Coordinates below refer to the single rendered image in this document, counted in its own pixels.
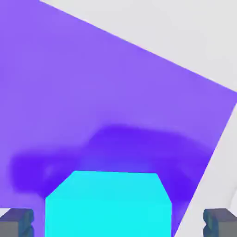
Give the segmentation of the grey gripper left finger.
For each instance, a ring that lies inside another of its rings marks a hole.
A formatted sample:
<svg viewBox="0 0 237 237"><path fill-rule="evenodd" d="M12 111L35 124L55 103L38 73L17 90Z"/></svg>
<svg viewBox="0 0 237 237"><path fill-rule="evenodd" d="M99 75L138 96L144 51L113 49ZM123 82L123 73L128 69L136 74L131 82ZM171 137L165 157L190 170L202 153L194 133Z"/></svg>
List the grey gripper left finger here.
<svg viewBox="0 0 237 237"><path fill-rule="evenodd" d="M11 208L0 217L0 237L34 237L34 211Z"/></svg>

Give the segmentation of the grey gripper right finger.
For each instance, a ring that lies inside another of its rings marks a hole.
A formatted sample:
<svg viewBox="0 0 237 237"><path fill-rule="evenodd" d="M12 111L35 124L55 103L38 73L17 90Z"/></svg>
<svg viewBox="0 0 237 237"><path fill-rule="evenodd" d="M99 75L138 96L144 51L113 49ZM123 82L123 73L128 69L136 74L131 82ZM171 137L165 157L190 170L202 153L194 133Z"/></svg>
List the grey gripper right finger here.
<svg viewBox="0 0 237 237"><path fill-rule="evenodd" d="M237 217L228 209L205 209L203 220L203 237L237 237Z"/></svg>

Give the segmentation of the small cyan cube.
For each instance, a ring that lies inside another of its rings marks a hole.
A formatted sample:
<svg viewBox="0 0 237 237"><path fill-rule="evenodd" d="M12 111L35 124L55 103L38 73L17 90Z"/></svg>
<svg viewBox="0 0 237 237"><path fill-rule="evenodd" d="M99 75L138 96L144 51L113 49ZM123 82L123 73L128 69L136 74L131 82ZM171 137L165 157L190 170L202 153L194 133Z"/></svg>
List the small cyan cube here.
<svg viewBox="0 0 237 237"><path fill-rule="evenodd" d="M171 237L171 219L154 173L75 171L45 200L45 237Z"/></svg>

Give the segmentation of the large purple box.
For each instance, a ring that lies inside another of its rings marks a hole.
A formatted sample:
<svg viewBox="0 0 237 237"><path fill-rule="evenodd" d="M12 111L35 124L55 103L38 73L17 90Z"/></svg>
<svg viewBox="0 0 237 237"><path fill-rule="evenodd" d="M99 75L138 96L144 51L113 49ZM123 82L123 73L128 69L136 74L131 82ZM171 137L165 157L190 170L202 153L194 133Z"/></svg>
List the large purple box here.
<svg viewBox="0 0 237 237"><path fill-rule="evenodd" d="M73 171L158 174L175 234L237 93L40 0L0 0L0 208Z"/></svg>

